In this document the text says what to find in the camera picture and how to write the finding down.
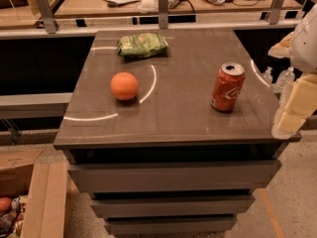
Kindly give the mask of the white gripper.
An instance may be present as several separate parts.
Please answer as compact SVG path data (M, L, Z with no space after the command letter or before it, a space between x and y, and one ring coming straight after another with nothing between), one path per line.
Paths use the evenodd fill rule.
M290 58L291 65L303 73L282 89L271 133L276 139L289 139L317 110L317 4L268 54L277 59Z

